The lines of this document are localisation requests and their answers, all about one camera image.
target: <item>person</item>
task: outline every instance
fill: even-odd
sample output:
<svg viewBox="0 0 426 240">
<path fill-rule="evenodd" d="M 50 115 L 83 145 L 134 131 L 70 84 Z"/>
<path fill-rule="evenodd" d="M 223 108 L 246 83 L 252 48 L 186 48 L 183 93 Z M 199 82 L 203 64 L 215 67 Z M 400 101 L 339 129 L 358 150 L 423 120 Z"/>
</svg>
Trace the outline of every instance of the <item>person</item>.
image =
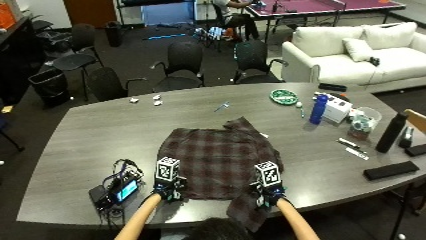
<svg viewBox="0 0 426 240">
<path fill-rule="evenodd" d="M 223 21 L 227 27 L 234 28 L 244 26 L 244 38 L 248 40 L 251 35 L 252 39 L 258 39 L 258 31 L 254 20 L 248 14 L 231 14 L 230 8 L 244 8 L 251 4 L 251 0 L 247 2 L 238 2 L 238 0 L 213 0 L 213 4 L 221 8 Z"/>
<path fill-rule="evenodd" d="M 304 221 L 300 214 L 296 212 L 291 203 L 286 199 L 283 195 L 283 188 L 278 191 L 268 191 L 268 199 L 270 204 L 276 206 L 283 217 L 286 218 L 291 229 L 294 231 L 295 237 L 298 240 L 318 240 L 318 236 L 311 229 L 308 223 Z M 146 219 L 155 209 L 161 200 L 169 200 L 173 195 L 171 189 L 158 189 L 154 186 L 154 190 L 151 195 L 145 199 L 141 207 L 133 214 L 129 222 L 121 229 L 118 235 L 115 236 L 115 240 L 135 240 L 138 235 L 142 232 Z M 244 229 L 231 220 L 210 218 L 206 219 L 198 227 L 194 228 L 187 237 L 182 240 L 218 240 L 218 239 L 229 239 L 229 240 L 250 240 L 250 236 L 246 233 Z"/>
</svg>

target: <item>white cushion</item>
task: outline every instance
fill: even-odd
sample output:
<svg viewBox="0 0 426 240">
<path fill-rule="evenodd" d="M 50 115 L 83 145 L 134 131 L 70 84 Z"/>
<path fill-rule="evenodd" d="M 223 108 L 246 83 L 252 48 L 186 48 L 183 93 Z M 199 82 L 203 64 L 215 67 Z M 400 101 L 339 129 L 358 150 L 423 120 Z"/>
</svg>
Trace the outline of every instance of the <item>white cushion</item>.
<svg viewBox="0 0 426 240">
<path fill-rule="evenodd" d="M 372 49 L 364 40 L 343 38 L 343 44 L 351 59 L 355 62 L 368 61 L 372 57 Z"/>
<path fill-rule="evenodd" d="M 412 41 L 416 24 L 407 22 L 392 27 L 362 26 L 363 34 L 360 39 L 368 46 L 376 49 L 407 47 Z"/>
<path fill-rule="evenodd" d="M 298 27 L 291 42 L 310 57 L 343 54 L 342 39 L 359 39 L 362 31 L 362 27 Z"/>
<path fill-rule="evenodd" d="M 374 51 L 383 72 L 382 82 L 426 76 L 426 54 L 411 48 L 390 48 Z"/>
<path fill-rule="evenodd" d="M 363 85 L 368 83 L 371 76 L 374 79 L 382 77 L 380 70 L 374 73 L 375 67 L 371 63 L 354 62 L 346 54 L 315 57 L 312 61 L 319 65 L 320 83 Z"/>
</svg>

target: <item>blue bottle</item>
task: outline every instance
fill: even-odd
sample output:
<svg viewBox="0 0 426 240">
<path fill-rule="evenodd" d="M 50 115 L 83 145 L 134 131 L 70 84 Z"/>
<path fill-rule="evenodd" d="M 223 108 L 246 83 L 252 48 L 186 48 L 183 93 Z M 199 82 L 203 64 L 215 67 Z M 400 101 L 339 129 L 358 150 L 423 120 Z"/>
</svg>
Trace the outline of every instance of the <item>blue bottle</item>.
<svg viewBox="0 0 426 240">
<path fill-rule="evenodd" d="M 327 104 L 328 97 L 326 95 L 319 95 L 316 97 L 316 102 L 314 108 L 311 109 L 311 114 L 308 118 L 308 122 L 311 124 L 318 125 L 320 123 L 322 114 L 324 111 L 324 106 Z"/>
</svg>

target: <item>water bottle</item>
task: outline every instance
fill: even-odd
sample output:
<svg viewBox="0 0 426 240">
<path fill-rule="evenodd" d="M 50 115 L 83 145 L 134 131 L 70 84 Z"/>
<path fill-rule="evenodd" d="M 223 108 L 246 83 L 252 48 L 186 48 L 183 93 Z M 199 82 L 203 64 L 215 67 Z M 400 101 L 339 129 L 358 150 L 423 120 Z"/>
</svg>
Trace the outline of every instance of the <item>water bottle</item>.
<svg viewBox="0 0 426 240">
<path fill-rule="evenodd" d="M 311 124 L 318 125 L 320 123 L 322 114 L 324 111 L 327 100 L 328 100 L 327 95 L 319 95 L 316 97 L 316 102 L 315 102 L 314 108 L 311 109 L 311 114 L 310 114 L 310 118 L 308 118 L 308 122 Z"/>
<path fill-rule="evenodd" d="M 380 140 L 376 143 L 375 150 L 380 153 L 386 153 L 394 144 L 396 137 L 400 133 L 400 130 L 404 126 L 408 115 L 406 113 L 398 113 L 396 116 L 391 119 L 388 126 L 384 130 L 384 133 L 380 137 Z"/>
</svg>

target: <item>white box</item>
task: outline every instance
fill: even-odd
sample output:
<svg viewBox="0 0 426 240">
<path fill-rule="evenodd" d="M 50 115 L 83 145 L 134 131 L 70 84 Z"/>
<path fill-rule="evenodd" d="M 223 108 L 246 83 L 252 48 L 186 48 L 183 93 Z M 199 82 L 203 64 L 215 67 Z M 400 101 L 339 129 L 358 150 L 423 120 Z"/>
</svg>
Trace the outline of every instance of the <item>white box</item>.
<svg viewBox="0 0 426 240">
<path fill-rule="evenodd" d="M 335 123 L 340 123 L 348 114 L 352 104 L 344 100 L 327 94 L 328 101 L 322 117 L 330 119 Z"/>
<path fill-rule="evenodd" d="M 157 161 L 155 180 L 173 182 L 178 176 L 179 160 L 163 157 Z"/>
<path fill-rule="evenodd" d="M 267 161 L 254 165 L 255 178 L 263 187 L 280 184 L 278 166 Z"/>
</svg>

